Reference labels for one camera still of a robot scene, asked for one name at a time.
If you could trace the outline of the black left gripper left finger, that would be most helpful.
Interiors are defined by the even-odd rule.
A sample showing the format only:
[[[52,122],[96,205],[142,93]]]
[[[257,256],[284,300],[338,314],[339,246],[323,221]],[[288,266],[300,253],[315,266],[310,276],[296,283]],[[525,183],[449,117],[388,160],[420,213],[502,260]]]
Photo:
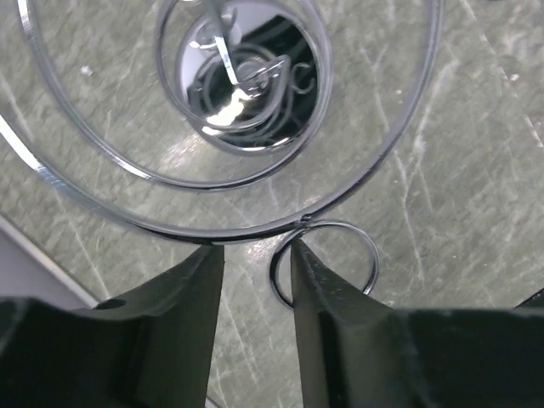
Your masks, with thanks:
[[[2,406],[205,406],[223,278],[201,246],[91,309],[3,297]]]

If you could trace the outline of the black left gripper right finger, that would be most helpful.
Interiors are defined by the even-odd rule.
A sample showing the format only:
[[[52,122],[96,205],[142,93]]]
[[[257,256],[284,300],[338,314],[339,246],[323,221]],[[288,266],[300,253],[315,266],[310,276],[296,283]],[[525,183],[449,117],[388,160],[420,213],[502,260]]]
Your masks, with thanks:
[[[543,296],[510,309],[393,309],[291,249],[307,407],[540,407]]]

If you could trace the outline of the chrome wine glass rack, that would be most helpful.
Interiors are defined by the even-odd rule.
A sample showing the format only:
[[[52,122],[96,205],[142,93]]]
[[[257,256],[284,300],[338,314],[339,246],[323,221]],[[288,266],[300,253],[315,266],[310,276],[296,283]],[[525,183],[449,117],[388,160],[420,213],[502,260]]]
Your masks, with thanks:
[[[16,3],[17,13],[25,39],[31,49],[32,56],[37,64],[39,72],[45,82],[46,88],[52,94],[65,117],[69,119],[82,136],[103,152],[111,162],[123,168],[140,179],[151,183],[166,185],[178,190],[194,190],[218,192],[235,190],[249,184],[257,183],[268,178],[271,174],[280,171],[291,162],[305,148],[308,141],[314,136],[323,121],[326,109],[329,105],[332,94],[332,46],[326,35],[325,24],[320,17],[317,6],[312,1],[303,1],[305,14],[313,24],[312,33],[306,36],[308,45],[313,50],[314,64],[318,74],[318,86],[316,88],[317,101],[309,124],[304,128],[303,133],[290,142],[290,150],[276,163],[265,168],[260,173],[254,173],[247,178],[216,184],[191,184],[180,179],[166,178],[158,173],[152,173],[144,167],[139,167],[125,156],[118,153],[106,140],[95,132],[95,129],[81,115],[81,112],[71,103],[65,94],[65,90],[57,77],[51,60],[43,45],[42,32],[38,27],[38,20],[35,15],[36,4],[33,1],[18,1]],[[280,55],[265,64],[264,67],[254,72],[255,77],[261,77],[265,72],[272,71],[273,78],[277,80],[270,102],[252,119],[245,122],[238,121],[242,108],[251,106],[254,103],[254,96],[249,90],[244,89],[241,84],[235,85],[229,105],[222,108],[217,114],[207,117],[196,114],[191,110],[190,105],[179,99],[178,95],[171,88],[164,67],[162,64],[162,43],[164,27],[169,15],[176,3],[166,1],[158,14],[158,23],[155,34],[155,58],[156,73],[159,76],[165,93],[171,100],[173,106],[178,109],[188,122],[195,125],[206,137],[219,137],[221,135],[237,135],[248,132],[256,135],[260,131],[261,124],[269,124],[278,116],[281,102],[286,96],[298,93],[292,80],[292,74],[296,70],[289,58]],[[280,218],[274,222],[261,224],[244,229],[188,229],[175,225],[163,224],[153,221],[150,218],[143,218],[139,215],[128,212],[117,207],[108,201],[103,201],[96,195],[81,189],[77,184],[66,178],[47,156],[39,149],[32,147],[28,138],[16,133],[8,124],[3,125],[2,136],[11,146],[16,155],[38,175],[42,176],[54,188],[64,192],[73,200],[79,202],[91,211],[110,219],[112,222],[136,229],[140,232],[156,235],[171,241],[182,241],[196,245],[217,246],[220,244],[239,243],[256,241],[273,236],[286,235],[285,243],[289,243],[297,235],[305,230],[316,229],[320,226],[331,226],[331,220],[320,221],[318,216],[326,213],[347,200],[360,187],[362,187],[378,170],[388,153],[394,148],[396,142],[408,127],[411,118],[414,116],[419,102],[422,98],[425,87],[428,84],[432,73],[433,64],[436,58],[437,43],[443,21],[444,4],[441,1],[429,1],[426,4],[426,48],[423,50],[420,61],[420,72],[415,79],[408,101],[405,102],[403,113],[397,122],[390,128],[386,138],[383,139],[377,153],[371,161],[362,167],[359,172],[346,184],[333,191],[330,195],[317,201],[299,212]]]

